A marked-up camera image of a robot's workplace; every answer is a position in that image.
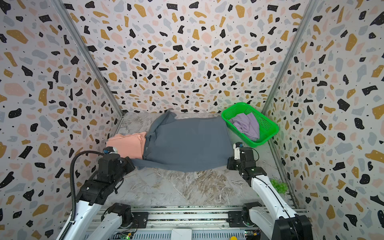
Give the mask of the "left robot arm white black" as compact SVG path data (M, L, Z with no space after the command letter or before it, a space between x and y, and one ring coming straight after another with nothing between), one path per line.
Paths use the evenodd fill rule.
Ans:
M86 154L96 154L98 169L85 181L80 190L76 191L75 163ZM70 165L70 190L72 210L58 240L80 240L84 238L86 230L96 213L105 204L112 193L117 193L124 177L135 170L130 158L122 158L116 148L106 147L102 152L82 151L76 154Z

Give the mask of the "grey blue t shirt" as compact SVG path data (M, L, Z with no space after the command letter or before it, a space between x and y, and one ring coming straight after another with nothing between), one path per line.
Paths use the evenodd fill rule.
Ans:
M234 150L220 117L177 119L167 111L154 120L146 135L138 168L199 172L225 166Z

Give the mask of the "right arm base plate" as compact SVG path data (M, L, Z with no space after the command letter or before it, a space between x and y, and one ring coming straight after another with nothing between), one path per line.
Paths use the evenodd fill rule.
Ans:
M242 211L229 211L227 223L230 228L245 228L248 225L244 222Z

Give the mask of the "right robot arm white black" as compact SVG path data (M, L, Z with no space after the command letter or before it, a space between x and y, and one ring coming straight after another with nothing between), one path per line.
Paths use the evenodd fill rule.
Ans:
M228 212L230 227L257 227L261 230L261 239L265 240L312 240L309 218L299 215L280 196L264 169L257 166L255 149L239 142L233 149L234 156L228 159L227 169L238 171L262 203L247 203L240 212Z

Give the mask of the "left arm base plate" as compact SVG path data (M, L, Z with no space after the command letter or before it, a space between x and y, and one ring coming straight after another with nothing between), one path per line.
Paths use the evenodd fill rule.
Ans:
M145 229L149 218L148 212L128 212L122 215L123 229Z

